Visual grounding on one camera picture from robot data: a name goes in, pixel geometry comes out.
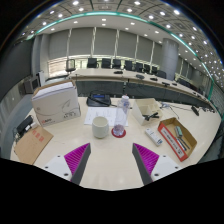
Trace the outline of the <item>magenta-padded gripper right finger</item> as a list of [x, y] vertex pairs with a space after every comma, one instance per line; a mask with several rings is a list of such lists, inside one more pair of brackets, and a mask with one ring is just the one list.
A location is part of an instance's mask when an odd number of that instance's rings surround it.
[[158, 155], [137, 143], [132, 146], [132, 154], [144, 185], [181, 170], [168, 155]]

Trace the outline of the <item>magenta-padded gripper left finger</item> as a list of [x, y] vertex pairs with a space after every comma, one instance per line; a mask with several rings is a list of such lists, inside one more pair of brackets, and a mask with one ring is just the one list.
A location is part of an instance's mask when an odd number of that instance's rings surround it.
[[89, 143], [79, 146], [66, 155], [57, 155], [43, 169], [76, 185], [79, 185], [91, 154]]

